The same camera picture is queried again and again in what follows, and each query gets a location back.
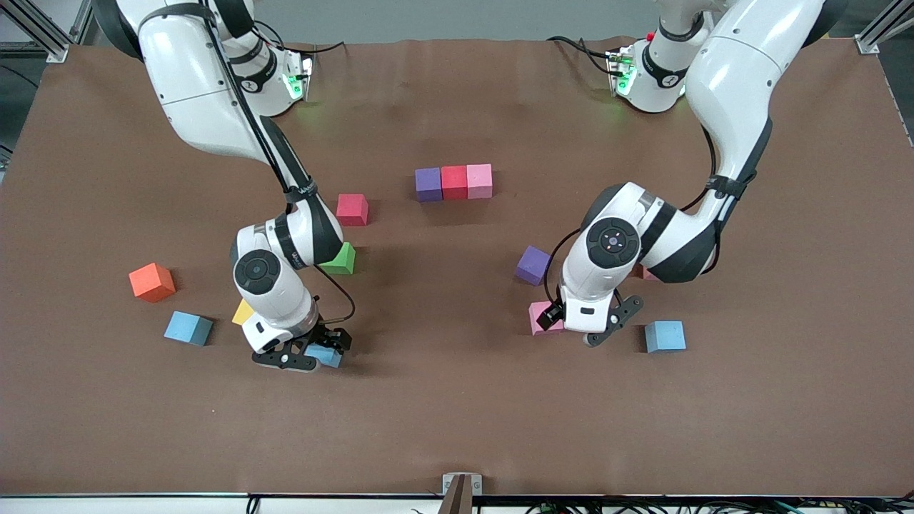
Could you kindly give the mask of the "purple foam cube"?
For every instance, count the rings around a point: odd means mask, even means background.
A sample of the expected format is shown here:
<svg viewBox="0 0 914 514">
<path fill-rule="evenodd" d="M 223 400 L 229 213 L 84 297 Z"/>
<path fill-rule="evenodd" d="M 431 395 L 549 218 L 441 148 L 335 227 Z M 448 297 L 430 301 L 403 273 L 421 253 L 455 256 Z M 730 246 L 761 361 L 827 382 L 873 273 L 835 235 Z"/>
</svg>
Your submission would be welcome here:
<svg viewBox="0 0 914 514">
<path fill-rule="evenodd" d="M 541 248 L 529 246 L 517 261 L 515 277 L 532 286 L 541 286 L 549 263 L 551 263 L 550 253 L 546 253 Z"/>
<path fill-rule="evenodd" d="M 437 202 L 443 200 L 443 182 L 440 167 L 426 167 L 414 172 L 415 192 L 418 202 Z"/>
</svg>

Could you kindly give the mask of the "green foam cube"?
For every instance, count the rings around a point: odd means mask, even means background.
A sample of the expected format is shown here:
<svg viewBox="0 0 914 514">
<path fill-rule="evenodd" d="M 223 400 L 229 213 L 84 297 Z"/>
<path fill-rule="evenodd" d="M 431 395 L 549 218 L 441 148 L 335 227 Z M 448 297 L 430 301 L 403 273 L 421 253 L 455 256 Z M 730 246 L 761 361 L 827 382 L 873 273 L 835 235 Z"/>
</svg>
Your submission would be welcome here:
<svg viewBox="0 0 914 514">
<path fill-rule="evenodd" d="M 343 243 L 339 253 L 332 260 L 321 263 L 323 272 L 331 276 L 352 276 L 355 272 L 356 248 L 351 243 Z"/>
</svg>

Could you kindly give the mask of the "red foam cube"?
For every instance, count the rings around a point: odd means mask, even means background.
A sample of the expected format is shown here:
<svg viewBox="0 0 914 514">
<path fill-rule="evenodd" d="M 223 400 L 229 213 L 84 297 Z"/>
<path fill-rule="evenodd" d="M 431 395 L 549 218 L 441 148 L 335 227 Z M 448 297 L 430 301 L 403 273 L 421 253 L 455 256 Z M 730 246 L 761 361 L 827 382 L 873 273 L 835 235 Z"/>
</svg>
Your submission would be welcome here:
<svg viewBox="0 0 914 514">
<path fill-rule="evenodd" d="M 468 169 L 466 165 L 442 166 L 441 192 L 444 201 L 462 201 L 469 198 Z"/>
<path fill-rule="evenodd" d="M 342 226 L 366 226 L 369 222 L 369 202 L 363 194 L 339 194 L 336 218 Z"/>
</svg>

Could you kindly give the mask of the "orange foam cube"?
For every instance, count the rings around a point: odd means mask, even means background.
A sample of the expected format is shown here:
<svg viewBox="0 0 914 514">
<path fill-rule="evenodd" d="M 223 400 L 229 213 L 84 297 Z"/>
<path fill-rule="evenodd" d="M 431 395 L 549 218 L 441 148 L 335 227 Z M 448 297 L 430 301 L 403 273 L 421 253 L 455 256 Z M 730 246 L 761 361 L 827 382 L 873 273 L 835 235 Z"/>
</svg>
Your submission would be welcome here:
<svg viewBox="0 0 914 514">
<path fill-rule="evenodd" d="M 129 273 L 135 297 L 148 303 L 157 303 L 176 293 L 172 273 L 166 267 L 150 263 Z"/>
</svg>

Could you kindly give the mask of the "brown table mat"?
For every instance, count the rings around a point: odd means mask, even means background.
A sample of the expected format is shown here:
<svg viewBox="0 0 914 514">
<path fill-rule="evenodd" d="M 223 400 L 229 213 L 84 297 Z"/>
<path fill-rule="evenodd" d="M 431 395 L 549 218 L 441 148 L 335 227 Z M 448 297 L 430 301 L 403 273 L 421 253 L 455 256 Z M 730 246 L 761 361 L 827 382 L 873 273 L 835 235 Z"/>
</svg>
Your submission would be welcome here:
<svg viewBox="0 0 914 514">
<path fill-rule="evenodd" d="M 339 368 L 261 367 L 231 318 L 231 242 L 283 208 L 271 169 L 187 146 L 146 69 L 85 46 L 44 71 L 0 185 L 0 494 L 903 495 L 914 489 L 914 148 L 885 73 L 820 40 L 777 84 L 773 136 L 687 284 L 597 348 L 533 336 L 515 279 L 609 185 L 675 205 L 709 172 L 680 102 L 643 115 L 546 42 L 402 41 L 324 54 L 278 120 L 349 228 Z M 493 196 L 417 201 L 419 168 L 493 167 Z M 176 293 L 134 296 L 150 263 Z M 213 321 L 171 341 L 174 311 Z M 646 352 L 681 320 L 688 348 Z"/>
</svg>

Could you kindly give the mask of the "brown pointed bar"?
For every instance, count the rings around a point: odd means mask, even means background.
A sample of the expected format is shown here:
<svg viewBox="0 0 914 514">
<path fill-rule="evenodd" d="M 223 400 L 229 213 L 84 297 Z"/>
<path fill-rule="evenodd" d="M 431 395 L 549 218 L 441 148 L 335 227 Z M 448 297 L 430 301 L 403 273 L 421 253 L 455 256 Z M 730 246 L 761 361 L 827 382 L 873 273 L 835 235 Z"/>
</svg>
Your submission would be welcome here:
<svg viewBox="0 0 914 514">
<path fill-rule="evenodd" d="M 477 495 L 477 476 L 453 473 L 443 476 L 443 500 L 437 514 L 471 514 L 473 497 Z"/>
</svg>

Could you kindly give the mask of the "grey metal bracket plate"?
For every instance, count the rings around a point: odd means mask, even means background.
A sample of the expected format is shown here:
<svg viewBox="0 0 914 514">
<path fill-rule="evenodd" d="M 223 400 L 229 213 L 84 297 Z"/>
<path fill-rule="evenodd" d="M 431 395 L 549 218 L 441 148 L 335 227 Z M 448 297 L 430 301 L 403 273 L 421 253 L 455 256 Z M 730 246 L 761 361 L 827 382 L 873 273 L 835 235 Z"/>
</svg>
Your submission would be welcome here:
<svg viewBox="0 0 914 514">
<path fill-rule="evenodd" d="M 481 474 L 459 471 L 443 474 L 441 476 L 441 495 L 446 495 L 451 484 L 459 478 L 466 476 L 466 485 L 470 489 L 471 495 L 483 495 L 483 476 Z"/>
</svg>

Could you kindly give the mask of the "silver aluminium frame post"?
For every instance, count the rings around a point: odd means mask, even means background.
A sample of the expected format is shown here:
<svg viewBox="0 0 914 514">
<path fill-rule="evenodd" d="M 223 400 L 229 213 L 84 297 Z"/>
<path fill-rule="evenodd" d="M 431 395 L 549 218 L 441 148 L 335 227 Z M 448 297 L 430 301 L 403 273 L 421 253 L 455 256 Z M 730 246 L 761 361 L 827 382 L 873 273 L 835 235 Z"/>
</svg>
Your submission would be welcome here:
<svg viewBox="0 0 914 514">
<path fill-rule="evenodd" d="M 854 39 L 860 54 L 878 54 L 878 44 L 914 27 L 914 0 L 891 2 Z"/>
<path fill-rule="evenodd" d="M 63 63 L 94 19 L 92 0 L 0 0 L 0 50 L 43 53 Z"/>
</svg>

